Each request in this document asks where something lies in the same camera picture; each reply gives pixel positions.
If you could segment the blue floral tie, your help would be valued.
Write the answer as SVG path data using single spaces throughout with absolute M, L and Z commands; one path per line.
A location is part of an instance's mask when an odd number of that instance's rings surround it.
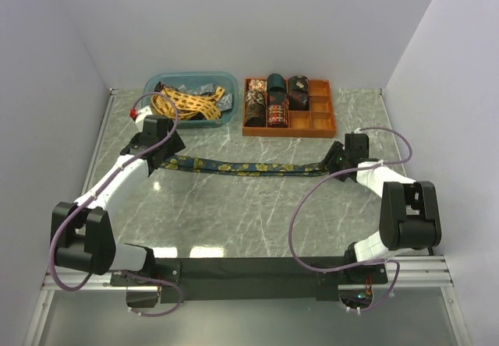
M 328 174 L 327 170 L 319 163 L 233 163 L 180 155 L 165 160 L 161 164 L 161 168 L 173 171 L 241 177 L 317 177 Z

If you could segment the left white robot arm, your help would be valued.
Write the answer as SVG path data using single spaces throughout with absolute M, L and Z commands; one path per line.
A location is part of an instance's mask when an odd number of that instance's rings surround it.
M 52 211 L 48 269 L 56 267 L 102 275 L 128 270 L 140 285 L 151 283 L 157 266 L 148 260 L 152 250 L 115 240 L 111 219 L 133 190 L 161 164 L 185 148 L 176 132 L 178 122 L 159 115 L 143 120 L 142 130 L 119 152 L 111 169 L 93 188 Z

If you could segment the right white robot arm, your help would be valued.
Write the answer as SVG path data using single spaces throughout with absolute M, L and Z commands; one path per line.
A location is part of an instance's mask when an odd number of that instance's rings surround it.
M 345 142 L 333 143 L 320 166 L 330 174 L 338 171 L 338 180 L 350 178 L 381 199 L 378 230 L 345 251 L 343 274 L 347 280 L 359 283 L 368 277 L 367 260 L 389 259 L 397 252 L 430 249 L 441 243 L 435 185 L 400 175 L 371 158 L 367 134 L 346 133 Z

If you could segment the yellow patterned tie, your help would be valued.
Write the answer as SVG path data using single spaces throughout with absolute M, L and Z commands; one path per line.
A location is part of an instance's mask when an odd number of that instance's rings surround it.
M 150 98 L 151 109 L 159 115 L 174 118 L 175 111 L 167 97 L 174 102 L 180 120 L 192 120 L 198 115 L 206 120 L 215 120 L 221 117 L 221 112 L 212 104 L 210 99 L 184 94 L 170 87 L 168 87 L 167 96 L 158 97 L 153 95 Z

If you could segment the orange divided tray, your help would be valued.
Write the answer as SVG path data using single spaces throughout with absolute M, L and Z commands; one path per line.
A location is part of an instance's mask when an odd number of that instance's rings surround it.
M 242 123 L 244 136 L 285 138 L 334 138 L 337 128 L 334 116 L 331 85 L 327 79 L 310 79 L 310 108 L 290 111 L 289 127 L 250 127 Z

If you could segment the dark tie in bin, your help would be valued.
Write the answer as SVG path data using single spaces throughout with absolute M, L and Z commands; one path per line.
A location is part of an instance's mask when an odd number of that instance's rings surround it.
M 164 85 L 162 82 L 158 82 L 154 87 L 154 96 L 167 96 L 168 95 L 168 87 Z

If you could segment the maroon rolled tie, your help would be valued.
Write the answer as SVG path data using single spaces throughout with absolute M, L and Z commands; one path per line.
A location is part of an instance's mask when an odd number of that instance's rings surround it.
M 309 94 L 294 90 L 288 94 L 288 100 L 290 111 L 308 111 L 310 109 Z

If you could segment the red striped rolled tie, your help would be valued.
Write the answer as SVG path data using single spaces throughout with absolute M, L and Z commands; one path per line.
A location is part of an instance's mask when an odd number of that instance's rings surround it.
M 288 108 L 280 104 L 273 104 L 267 107 L 268 128 L 288 128 L 288 119 Z

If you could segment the black floral rolled tie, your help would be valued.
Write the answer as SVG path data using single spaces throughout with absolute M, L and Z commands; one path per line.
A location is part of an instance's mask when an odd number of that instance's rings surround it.
M 296 75 L 289 77 L 287 80 L 288 92 L 299 92 L 303 94 L 309 93 L 309 79 L 304 75 Z

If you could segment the dark red dotted rolled tie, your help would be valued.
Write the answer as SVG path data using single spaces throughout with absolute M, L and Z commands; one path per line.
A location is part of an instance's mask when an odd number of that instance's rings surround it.
M 271 91 L 267 94 L 267 106 L 279 105 L 282 108 L 288 108 L 289 100 L 286 92 Z

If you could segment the dark brown rolled tie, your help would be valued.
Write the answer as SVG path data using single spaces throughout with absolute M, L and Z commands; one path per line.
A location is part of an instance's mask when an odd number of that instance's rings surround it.
M 265 127 L 266 108 L 262 104 L 247 105 L 245 110 L 244 126 Z

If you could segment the teal rolled tie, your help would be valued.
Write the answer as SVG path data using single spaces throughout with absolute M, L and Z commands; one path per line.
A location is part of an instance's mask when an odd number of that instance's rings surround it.
M 287 92 L 287 83 L 284 77 L 278 73 L 271 73 L 267 78 L 267 92 Z

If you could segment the brown patterned rolled tie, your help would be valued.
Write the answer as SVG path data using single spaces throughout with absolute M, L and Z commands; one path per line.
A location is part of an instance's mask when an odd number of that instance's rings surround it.
M 250 105 L 262 105 L 265 106 L 266 94 L 262 90 L 248 90 L 245 97 L 245 102 L 247 106 Z

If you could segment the red white rolled tie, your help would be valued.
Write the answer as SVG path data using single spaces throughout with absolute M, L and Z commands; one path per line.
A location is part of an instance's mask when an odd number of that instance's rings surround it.
M 248 83 L 249 90 L 257 90 L 260 92 L 267 91 L 267 81 L 265 79 L 250 79 Z

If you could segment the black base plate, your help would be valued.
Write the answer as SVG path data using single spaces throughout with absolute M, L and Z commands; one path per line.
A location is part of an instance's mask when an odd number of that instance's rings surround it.
M 386 284 L 382 264 L 322 274 L 292 257 L 157 258 L 153 278 L 176 284 L 186 301 L 315 298 L 337 301 L 341 285 Z

